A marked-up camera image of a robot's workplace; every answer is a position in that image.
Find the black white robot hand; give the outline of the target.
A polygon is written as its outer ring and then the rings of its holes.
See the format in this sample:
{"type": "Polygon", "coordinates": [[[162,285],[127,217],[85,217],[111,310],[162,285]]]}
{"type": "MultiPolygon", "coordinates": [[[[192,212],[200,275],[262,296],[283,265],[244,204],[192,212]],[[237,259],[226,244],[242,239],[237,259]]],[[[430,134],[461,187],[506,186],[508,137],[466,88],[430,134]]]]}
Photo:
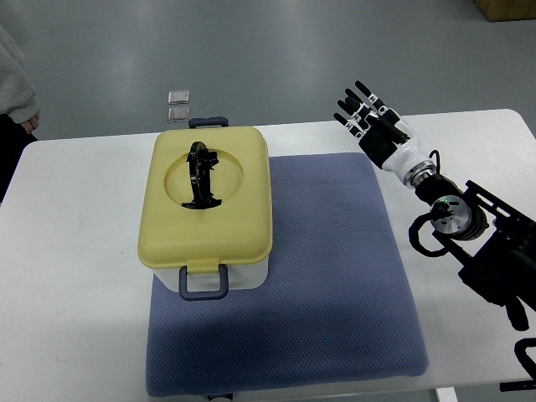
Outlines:
{"type": "Polygon", "coordinates": [[[347,88],[338,101],[342,113],[333,116],[354,138],[368,159],[385,172],[393,173],[407,188],[417,188],[439,172],[436,162],[420,150],[414,130],[363,82],[347,88]]]}

